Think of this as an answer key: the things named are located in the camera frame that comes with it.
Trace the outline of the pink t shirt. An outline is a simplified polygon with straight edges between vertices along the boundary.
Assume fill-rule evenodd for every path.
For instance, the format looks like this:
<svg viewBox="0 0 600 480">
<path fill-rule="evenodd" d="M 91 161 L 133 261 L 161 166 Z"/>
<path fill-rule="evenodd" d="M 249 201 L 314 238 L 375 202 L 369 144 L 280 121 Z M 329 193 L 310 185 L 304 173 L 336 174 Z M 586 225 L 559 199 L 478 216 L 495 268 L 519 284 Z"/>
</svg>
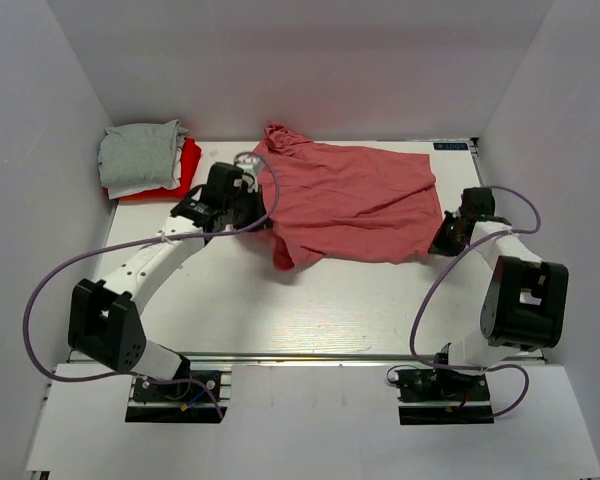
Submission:
<svg viewBox="0 0 600 480">
<path fill-rule="evenodd" d="M 425 257 L 442 222 L 430 157 L 314 142 L 271 123 L 254 149 L 280 271 L 325 257 L 399 264 Z"/>
</svg>

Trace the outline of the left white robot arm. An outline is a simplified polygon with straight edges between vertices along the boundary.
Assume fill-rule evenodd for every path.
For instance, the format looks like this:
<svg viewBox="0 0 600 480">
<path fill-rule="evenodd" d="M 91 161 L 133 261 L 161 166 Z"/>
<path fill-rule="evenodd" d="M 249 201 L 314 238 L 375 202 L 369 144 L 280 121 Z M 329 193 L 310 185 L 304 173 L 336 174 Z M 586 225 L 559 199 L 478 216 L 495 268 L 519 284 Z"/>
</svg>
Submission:
<svg viewBox="0 0 600 480">
<path fill-rule="evenodd" d="M 168 398 L 185 396 L 189 360 L 149 340 L 141 314 L 171 275 L 213 238 L 270 227 L 271 211 L 258 183 L 267 166 L 249 152 L 213 164 L 206 182 L 170 210 L 156 236 L 129 260 L 97 281 L 80 281 L 72 292 L 69 346 L 116 373 L 156 380 Z"/>
</svg>

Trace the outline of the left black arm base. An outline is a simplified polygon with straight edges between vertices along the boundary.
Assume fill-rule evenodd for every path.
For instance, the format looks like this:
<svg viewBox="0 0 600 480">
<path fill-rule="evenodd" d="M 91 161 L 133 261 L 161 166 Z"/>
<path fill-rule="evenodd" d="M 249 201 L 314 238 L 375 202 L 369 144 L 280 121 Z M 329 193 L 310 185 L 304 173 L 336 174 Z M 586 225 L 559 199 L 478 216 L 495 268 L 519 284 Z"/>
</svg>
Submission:
<svg viewBox="0 0 600 480">
<path fill-rule="evenodd" d="M 130 388 L 125 422 L 137 424 L 220 424 L 208 389 L 217 402 L 221 414 L 229 406 L 231 374 L 229 367 L 191 370 L 189 376 L 197 383 L 182 385 L 154 385 L 138 378 Z"/>
</svg>

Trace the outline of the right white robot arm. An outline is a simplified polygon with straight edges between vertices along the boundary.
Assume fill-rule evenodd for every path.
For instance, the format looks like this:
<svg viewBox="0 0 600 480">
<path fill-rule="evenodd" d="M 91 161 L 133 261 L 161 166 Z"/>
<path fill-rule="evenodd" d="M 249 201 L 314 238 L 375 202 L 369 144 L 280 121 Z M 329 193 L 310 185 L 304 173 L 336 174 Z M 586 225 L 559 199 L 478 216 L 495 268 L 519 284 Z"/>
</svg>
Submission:
<svg viewBox="0 0 600 480">
<path fill-rule="evenodd" d="M 539 230 L 514 228 L 496 214 L 489 187 L 462 192 L 461 204 L 444 214 L 430 252 L 459 258 L 477 253 L 491 271 L 480 310 L 479 324 L 461 340 L 442 347 L 434 357 L 441 366 L 431 374 L 433 390 L 452 399 L 464 391 L 468 376 L 476 376 L 519 352 L 554 348 L 561 340 L 569 271 L 560 263 L 543 260 L 520 240 Z"/>
</svg>

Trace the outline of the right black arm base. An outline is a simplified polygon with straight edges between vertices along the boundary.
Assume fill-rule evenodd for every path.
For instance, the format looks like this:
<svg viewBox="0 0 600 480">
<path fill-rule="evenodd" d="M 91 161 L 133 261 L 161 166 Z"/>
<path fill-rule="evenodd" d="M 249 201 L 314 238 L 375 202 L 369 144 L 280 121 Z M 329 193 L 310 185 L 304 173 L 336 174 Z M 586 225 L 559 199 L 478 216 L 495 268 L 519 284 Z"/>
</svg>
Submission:
<svg viewBox="0 0 600 480">
<path fill-rule="evenodd" d="M 479 425 L 494 422 L 486 377 L 402 364 L 386 379 L 398 391 L 401 426 Z"/>
</svg>

